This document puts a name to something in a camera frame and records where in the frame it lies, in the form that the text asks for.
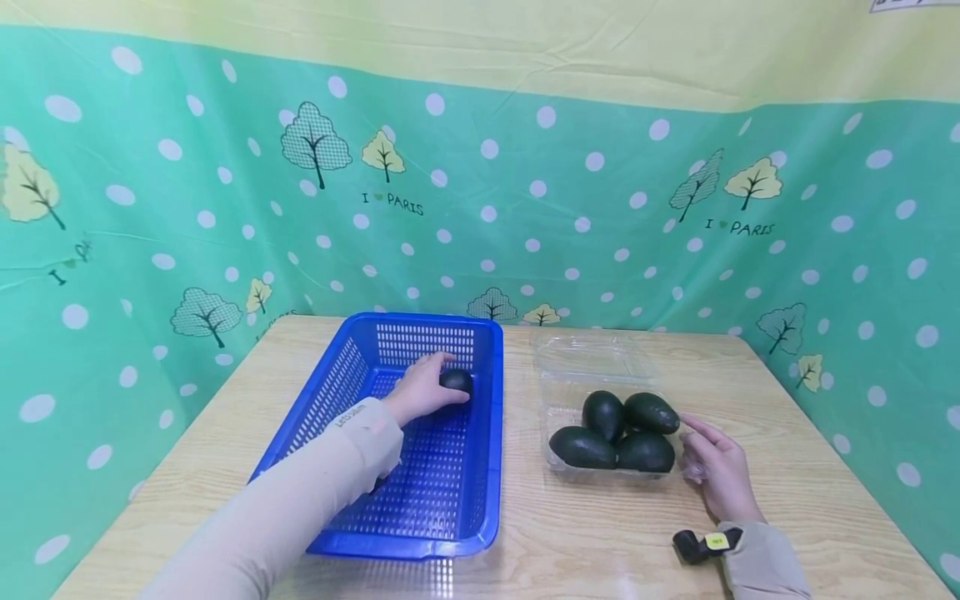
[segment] tree print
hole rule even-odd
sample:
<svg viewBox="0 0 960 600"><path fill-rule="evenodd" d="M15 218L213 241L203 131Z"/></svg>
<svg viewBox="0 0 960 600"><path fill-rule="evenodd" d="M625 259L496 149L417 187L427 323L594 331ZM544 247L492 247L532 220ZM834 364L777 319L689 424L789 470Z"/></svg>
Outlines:
<svg viewBox="0 0 960 600"><path fill-rule="evenodd" d="M317 184L325 189L321 171L343 169L351 162L347 142L333 130L333 121L323 116L312 102L304 102L293 123L280 138L283 157L301 169L317 173Z"/></svg>
<svg viewBox="0 0 960 600"><path fill-rule="evenodd" d="M217 347L223 348L220 334L236 327L242 316L240 307L233 302L208 294L199 287L190 287L183 291L183 301L170 318L170 324L180 335L197 338L212 335Z"/></svg>
<svg viewBox="0 0 960 600"><path fill-rule="evenodd" d="M761 158L753 166L740 171L727 181L724 190L728 194L743 199L740 210L746 210L753 198L767 200L780 195L783 183L777 179L777 167L768 156Z"/></svg>
<svg viewBox="0 0 960 600"><path fill-rule="evenodd" d="M376 132L370 143L364 147L360 158L374 169L381 169L387 178L387 183L390 183L391 171L403 173L407 170L403 165L403 158L396 153L394 143L383 130Z"/></svg>
<svg viewBox="0 0 960 600"><path fill-rule="evenodd" d="M492 287L467 305L467 314L479 319L509 321L516 318L516 307L500 288Z"/></svg>
<svg viewBox="0 0 960 600"><path fill-rule="evenodd" d="M3 177L3 206L11 221L28 223L50 215L61 230L66 229L54 210L60 203L60 189L33 155L7 144L0 163L0 177Z"/></svg>
<svg viewBox="0 0 960 600"><path fill-rule="evenodd" d="M541 304L523 315L523 320L543 327L545 324L559 323L560 315L549 304Z"/></svg>
<svg viewBox="0 0 960 600"><path fill-rule="evenodd" d="M677 210L682 210L684 214L680 215L680 221L684 221L686 212L691 206L705 200L716 191L717 182L720 181L720 161L723 159L723 148L716 151L707 160L707 163L699 171L686 178L686 181L680 184L677 191L673 193L670 199L670 205Z"/></svg>
<svg viewBox="0 0 960 600"><path fill-rule="evenodd" d="M802 302L778 308L760 317L756 326L774 341L767 354L773 354L777 348L787 354L799 352L804 343L804 317L806 304Z"/></svg>

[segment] yellow label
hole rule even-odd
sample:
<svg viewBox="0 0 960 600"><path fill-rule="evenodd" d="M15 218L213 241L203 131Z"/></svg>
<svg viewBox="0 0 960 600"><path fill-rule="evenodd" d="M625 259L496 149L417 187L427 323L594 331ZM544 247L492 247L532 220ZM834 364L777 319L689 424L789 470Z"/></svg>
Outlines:
<svg viewBox="0 0 960 600"><path fill-rule="evenodd" d="M727 540L727 534L707 534L704 541L710 550L730 550L730 541Z"/></svg>

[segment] hand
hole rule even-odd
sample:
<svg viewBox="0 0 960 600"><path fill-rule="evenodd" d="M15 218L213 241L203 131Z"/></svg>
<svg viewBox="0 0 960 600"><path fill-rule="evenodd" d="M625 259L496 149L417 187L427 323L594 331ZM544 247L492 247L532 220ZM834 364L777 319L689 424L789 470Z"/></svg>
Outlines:
<svg viewBox="0 0 960 600"><path fill-rule="evenodd" d="M756 504L740 444L691 415L683 415L682 421L693 429L680 435L684 453L692 454L706 471L701 485L710 512L722 521L767 522Z"/></svg>
<svg viewBox="0 0 960 600"><path fill-rule="evenodd" d="M463 404L470 394L450 390L440 385L440 369L444 362L457 360L448 352L424 354L407 368L407 372L394 386L383 404L394 416L400 427L411 420L445 407L447 404Z"/></svg>

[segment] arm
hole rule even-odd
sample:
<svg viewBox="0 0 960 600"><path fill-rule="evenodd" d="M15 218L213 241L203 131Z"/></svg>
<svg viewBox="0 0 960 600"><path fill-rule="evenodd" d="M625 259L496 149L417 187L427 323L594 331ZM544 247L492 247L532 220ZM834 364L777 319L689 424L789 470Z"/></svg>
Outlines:
<svg viewBox="0 0 960 600"><path fill-rule="evenodd" d="M743 530L740 542L723 557L733 598L812 598L790 539L767 524L756 504L743 448L712 425L690 415L683 419L692 429L681 435L684 452L706 473L696 483L701 484L707 508L721 520L721 531Z"/></svg>

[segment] blue plastic basket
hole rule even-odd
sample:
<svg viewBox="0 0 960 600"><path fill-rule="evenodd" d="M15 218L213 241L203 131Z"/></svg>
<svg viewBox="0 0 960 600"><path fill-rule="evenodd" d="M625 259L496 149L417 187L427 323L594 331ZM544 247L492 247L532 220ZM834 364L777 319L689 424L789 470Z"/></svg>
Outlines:
<svg viewBox="0 0 960 600"><path fill-rule="evenodd" d="M344 509L310 554L421 561L487 549L500 523L503 330L493 321L403 313L349 317L307 380L251 480L319 435L365 397L384 397L428 352L457 355L469 402L404 427L400 465Z"/></svg>

